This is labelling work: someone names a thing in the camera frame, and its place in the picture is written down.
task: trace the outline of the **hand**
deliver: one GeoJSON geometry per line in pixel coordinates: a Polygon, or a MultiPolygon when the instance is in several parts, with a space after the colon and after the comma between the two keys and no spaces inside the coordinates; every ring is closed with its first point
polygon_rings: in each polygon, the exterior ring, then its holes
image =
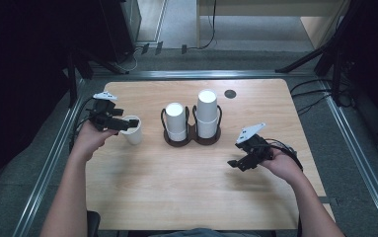
{"type": "Polygon", "coordinates": [[[278,178],[292,185],[293,182],[305,176],[291,157],[276,148],[271,148],[270,151],[272,160],[264,160],[261,165],[268,168],[278,178]]]}
{"type": "Polygon", "coordinates": [[[116,130],[98,131],[90,121],[84,122],[78,134],[71,154],[90,160],[93,153],[105,144],[107,138],[117,134],[116,130]]]}

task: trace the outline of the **forearm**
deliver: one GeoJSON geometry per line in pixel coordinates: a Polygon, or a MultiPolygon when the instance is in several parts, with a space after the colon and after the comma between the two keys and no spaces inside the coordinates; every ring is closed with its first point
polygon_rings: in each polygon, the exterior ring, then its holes
{"type": "Polygon", "coordinates": [[[86,161],[75,158],[68,158],[41,236],[87,236],[86,161]]]}
{"type": "Polygon", "coordinates": [[[296,195],[304,237],[343,236],[304,175],[290,185],[296,195]]]}

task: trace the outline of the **person's left hand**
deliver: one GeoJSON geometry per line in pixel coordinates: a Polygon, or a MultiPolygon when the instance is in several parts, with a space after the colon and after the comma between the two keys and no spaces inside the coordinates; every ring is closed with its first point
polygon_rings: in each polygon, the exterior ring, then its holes
{"type": "Polygon", "coordinates": [[[93,156],[93,153],[105,144],[106,139],[114,134],[117,134],[116,130],[98,131],[90,121],[86,121],[81,127],[71,154],[85,157],[88,161],[93,156]]]}

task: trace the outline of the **person's right arm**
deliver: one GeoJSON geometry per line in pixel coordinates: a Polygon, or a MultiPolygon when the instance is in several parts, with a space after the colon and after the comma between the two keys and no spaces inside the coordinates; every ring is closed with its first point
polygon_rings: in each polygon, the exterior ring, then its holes
{"type": "Polygon", "coordinates": [[[296,163],[280,150],[272,148],[272,152],[273,159],[263,161],[262,165],[292,187],[302,221],[302,236],[344,236],[296,163]]]}

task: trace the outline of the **person's right hand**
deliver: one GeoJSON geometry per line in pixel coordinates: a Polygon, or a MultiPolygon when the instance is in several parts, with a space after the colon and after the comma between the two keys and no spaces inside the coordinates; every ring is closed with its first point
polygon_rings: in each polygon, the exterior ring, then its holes
{"type": "Polygon", "coordinates": [[[261,163],[262,166],[268,168],[273,174],[290,185],[304,177],[304,174],[291,157],[276,148],[271,148],[271,152],[272,160],[264,160],[261,163]]]}

